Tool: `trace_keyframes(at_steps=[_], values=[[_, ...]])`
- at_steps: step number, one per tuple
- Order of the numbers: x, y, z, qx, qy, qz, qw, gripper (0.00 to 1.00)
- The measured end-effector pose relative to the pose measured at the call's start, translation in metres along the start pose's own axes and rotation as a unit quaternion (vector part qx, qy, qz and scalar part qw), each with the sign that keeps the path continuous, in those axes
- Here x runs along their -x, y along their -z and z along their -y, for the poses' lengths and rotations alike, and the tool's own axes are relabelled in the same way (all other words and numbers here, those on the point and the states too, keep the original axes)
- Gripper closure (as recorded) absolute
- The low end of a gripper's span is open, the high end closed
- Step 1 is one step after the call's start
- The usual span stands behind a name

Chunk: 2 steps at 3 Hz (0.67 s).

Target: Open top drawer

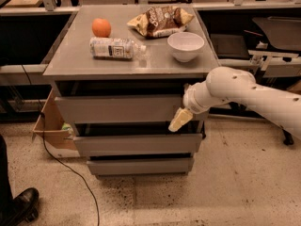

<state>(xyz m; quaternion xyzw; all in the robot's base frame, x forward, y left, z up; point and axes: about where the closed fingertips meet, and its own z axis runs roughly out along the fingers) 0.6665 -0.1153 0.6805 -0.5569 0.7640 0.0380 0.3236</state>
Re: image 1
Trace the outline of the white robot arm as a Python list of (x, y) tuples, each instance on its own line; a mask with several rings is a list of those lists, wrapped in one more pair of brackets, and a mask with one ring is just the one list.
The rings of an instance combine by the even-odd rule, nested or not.
[(251, 73), (230, 67), (212, 69), (203, 82), (185, 88), (183, 108), (177, 110), (168, 130), (177, 132), (194, 115), (229, 102), (245, 105), (301, 138), (301, 96), (259, 85)]

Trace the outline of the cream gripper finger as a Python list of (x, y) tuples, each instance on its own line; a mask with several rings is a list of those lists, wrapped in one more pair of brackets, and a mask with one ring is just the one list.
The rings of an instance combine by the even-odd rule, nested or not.
[(177, 132), (184, 125), (184, 121), (172, 121), (168, 126), (170, 132)]

